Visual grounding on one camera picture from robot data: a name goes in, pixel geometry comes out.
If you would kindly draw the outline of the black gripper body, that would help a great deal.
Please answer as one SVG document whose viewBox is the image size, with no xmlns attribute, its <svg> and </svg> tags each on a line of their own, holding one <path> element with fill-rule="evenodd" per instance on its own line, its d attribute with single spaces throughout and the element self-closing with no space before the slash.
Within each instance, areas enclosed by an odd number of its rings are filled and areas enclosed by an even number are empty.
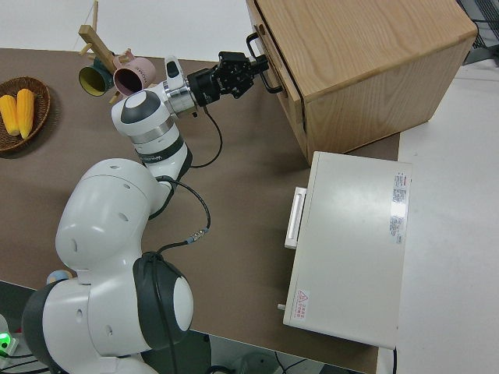
<svg viewBox="0 0 499 374">
<path fill-rule="evenodd" d="M 253 65 L 242 52 L 221 51 L 218 57 L 213 68 L 203 68 L 187 76 L 190 91 L 201 107 L 218 101 L 221 95 L 239 98 L 253 85 Z"/>
</svg>

